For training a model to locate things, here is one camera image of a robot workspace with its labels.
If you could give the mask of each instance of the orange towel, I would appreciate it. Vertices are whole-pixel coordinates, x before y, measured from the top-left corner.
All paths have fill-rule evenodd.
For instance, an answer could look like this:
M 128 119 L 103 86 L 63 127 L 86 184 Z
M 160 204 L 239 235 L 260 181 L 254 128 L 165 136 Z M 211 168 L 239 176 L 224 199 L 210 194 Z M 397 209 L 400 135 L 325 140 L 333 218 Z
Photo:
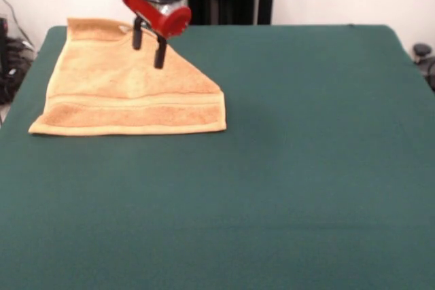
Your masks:
M 224 93 L 168 46 L 153 67 L 156 37 L 132 49 L 130 25 L 68 19 L 67 41 L 32 134 L 188 134 L 226 129 Z

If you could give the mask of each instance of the black cable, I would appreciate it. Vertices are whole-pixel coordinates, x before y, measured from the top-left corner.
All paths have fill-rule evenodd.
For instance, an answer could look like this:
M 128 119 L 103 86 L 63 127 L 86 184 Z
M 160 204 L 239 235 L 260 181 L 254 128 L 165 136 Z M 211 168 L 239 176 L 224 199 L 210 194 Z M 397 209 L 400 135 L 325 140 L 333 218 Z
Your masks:
M 7 1 L 7 0 L 3 0 L 3 2 L 4 2 L 4 3 L 9 7 L 9 9 L 10 9 L 10 11 L 11 11 L 11 13 L 12 13 L 12 18 L 14 19 L 14 22 L 15 22 L 16 26 L 18 27 L 18 30 L 21 32 L 22 36 L 23 36 L 23 37 L 27 40 L 27 42 L 29 42 L 30 45 L 33 47 L 33 43 L 32 43 L 32 41 L 30 41 L 30 38 L 29 38 L 29 37 L 27 36 L 27 34 L 22 30 L 21 26 L 20 26 L 19 23 L 18 23 L 18 20 L 17 20 L 16 15 L 15 15 L 15 10 L 14 10 L 14 8 L 12 7 L 12 5 L 10 4 L 9 1 Z

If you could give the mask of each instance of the folded towel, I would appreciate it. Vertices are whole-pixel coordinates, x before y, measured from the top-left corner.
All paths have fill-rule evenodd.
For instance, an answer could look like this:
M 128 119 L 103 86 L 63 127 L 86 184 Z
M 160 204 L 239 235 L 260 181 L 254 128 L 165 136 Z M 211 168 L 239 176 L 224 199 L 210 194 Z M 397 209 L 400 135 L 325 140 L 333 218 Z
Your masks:
M 156 37 L 133 50 L 131 25 L 68 19 L 67 41 L 32 134 L 188 134 L 226 129 L 224 93 L 168 46 L 155 69 Z

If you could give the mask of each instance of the green felt surface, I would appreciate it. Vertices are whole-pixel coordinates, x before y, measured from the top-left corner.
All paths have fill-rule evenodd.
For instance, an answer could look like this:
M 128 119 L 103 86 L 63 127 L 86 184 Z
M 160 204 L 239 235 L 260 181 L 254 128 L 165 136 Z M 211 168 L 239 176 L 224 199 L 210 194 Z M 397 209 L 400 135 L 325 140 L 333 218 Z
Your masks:
M 384 26 L 191 27 L 226 132 L 0 132 L 0 289 L 435 289 L 435 101 Z

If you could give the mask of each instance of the towel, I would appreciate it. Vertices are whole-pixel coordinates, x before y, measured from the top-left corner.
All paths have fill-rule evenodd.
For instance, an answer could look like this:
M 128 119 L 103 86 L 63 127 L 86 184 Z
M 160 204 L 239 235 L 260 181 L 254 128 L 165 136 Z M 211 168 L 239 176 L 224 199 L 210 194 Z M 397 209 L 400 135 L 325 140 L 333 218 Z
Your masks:
M 168 46 L 163 69 L 158 46 L 143 31 L 132 49 L 129 24 L 68 19 L 67 40 L 50 78 L 43 113 L 31 134 L 189 134 L 226 129 L 220 87 Z

